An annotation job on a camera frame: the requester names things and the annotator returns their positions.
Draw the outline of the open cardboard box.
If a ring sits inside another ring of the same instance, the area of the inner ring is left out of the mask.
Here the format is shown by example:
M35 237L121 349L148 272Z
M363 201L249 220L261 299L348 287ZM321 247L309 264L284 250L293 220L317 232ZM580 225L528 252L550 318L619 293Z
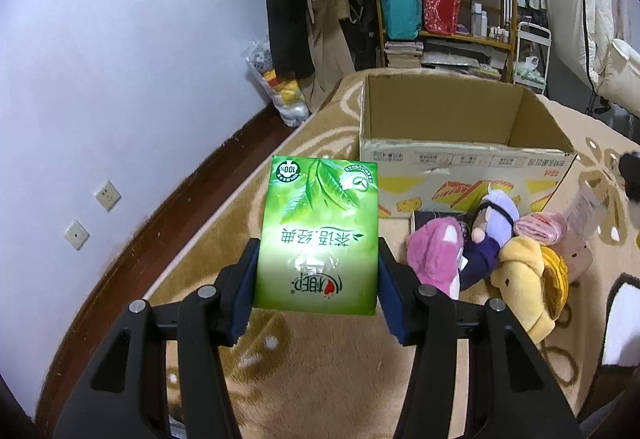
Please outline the open cardboard box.
M363 78L359 156L378 166L378 214L469 213L501 190L548 204L576 158L546 99L521 85L430 70Z

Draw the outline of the red gift bag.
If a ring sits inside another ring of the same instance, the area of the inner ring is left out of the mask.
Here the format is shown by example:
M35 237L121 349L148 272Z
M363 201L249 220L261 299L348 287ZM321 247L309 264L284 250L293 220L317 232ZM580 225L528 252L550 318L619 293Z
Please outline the red gift bag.
M452 35L457 32L462 0L422 0L423 23L427 32Z

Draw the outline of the pink plush toy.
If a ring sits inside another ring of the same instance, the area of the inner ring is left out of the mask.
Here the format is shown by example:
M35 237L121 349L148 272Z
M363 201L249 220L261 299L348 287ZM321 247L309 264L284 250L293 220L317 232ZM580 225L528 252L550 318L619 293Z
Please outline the pink plush toy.
M433 285L451 299L458 299L463 244L456 218L432 219L409 235L408 265L421 284Z

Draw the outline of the pink towel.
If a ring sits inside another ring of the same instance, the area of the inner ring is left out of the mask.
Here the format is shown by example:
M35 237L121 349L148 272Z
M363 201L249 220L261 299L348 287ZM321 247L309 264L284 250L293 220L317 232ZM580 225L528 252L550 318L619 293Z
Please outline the pink towel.
M558 244L566 232L566 219L561 213L536 212L514 222L513 231L519 237L530 237L539 244Z

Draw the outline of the white folded mattress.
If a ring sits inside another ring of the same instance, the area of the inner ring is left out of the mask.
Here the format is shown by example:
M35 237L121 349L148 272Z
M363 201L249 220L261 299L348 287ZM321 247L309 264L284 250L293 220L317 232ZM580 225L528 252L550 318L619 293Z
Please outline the white folded mattress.
M555 53L604 100L639 114L639 0L546 0Z

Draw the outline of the green tissue pack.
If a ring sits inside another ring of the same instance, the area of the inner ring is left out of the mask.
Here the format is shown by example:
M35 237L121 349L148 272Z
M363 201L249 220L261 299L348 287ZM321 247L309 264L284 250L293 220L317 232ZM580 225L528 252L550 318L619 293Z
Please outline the green tissue pack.
M374 315L378 165L277 155L268 179L254 305Z

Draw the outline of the black face mask pack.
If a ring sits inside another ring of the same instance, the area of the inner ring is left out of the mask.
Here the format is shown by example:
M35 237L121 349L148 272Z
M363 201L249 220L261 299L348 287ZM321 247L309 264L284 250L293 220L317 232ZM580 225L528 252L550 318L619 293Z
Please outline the black face mask pack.
M438 218L447 218L452 217L457 220L458 225L460 225L460 231L462 233L462 237L464 240L468 240L470 237L470 226L469 226L469 217L464 213L456 213L456 212L438 212L438 211L416 211L412 214L411 222L410 222L410 232L414 232L424 225L427 222L438 219Z

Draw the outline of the white metal cart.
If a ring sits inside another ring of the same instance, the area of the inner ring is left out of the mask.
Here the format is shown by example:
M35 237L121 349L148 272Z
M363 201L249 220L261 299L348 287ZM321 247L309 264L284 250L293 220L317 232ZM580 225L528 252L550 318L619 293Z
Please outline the white metal cart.
M521 21L516 28L513 81L547 95L552 34L547 28Z

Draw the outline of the yellow plush pouch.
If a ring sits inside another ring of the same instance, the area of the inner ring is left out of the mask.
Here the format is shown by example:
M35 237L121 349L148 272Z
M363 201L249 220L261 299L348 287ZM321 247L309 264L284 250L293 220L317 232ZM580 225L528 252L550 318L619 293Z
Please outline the yellow plush pouch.
M500 249L490 283L529 338L541 343L555 328L568 298L565 260L531 237L512 237Z

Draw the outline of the purple haired plush doll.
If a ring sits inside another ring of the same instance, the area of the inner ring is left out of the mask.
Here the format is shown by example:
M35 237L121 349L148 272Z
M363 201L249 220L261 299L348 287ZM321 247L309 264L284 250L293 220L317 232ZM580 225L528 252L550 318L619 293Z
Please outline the purple haired plush doll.
M465 291L488 279L498 268L499 251L514 234L520 219L518 207L502 190L490 190L474 213L470 240L463 246L466 264L460 272L460 289Z

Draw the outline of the lower white wall socket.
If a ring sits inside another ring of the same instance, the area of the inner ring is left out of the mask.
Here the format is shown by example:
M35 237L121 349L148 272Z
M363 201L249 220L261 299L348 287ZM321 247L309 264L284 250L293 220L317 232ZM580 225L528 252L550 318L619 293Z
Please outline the lower white wall socket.
M76 251L80 251L88 241L90 233L78 220L74 219L65 229L63 237Z

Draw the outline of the light pink plush cube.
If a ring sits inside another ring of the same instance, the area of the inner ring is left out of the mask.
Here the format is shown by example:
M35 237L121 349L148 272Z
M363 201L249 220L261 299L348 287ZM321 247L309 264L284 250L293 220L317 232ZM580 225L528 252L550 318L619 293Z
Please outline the light pink plush cube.
M565 233L558 243L552 245L552 249L564 259L570 283L577 281L593 263L587 242L574 232Z

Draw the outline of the teal bag on shelf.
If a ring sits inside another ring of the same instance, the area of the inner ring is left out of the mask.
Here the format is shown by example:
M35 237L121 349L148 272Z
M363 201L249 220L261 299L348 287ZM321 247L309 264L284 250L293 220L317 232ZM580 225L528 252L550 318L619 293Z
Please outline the teal bag on shelf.
M422 0L381 0L383 24L390 40L414 40L422 30Z

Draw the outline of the beige hanging coat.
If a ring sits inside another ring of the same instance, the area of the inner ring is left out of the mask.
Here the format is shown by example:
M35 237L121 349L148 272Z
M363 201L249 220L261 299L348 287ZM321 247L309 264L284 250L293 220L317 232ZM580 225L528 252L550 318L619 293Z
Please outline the beige hanging coat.
M348 0L308 0L308 44L314 73L300 84L310 113L323 107L342 79L355 72L340 23L348 17Z

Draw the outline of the upper white wall socket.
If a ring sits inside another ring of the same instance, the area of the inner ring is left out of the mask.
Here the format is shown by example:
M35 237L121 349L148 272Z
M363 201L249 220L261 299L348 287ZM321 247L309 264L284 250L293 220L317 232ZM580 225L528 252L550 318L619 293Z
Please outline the upper white wall socket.
M104 182L104 185L96 191L94 197L105 211L110 212L120 201L122 195L113 185L113 182L107 180Z

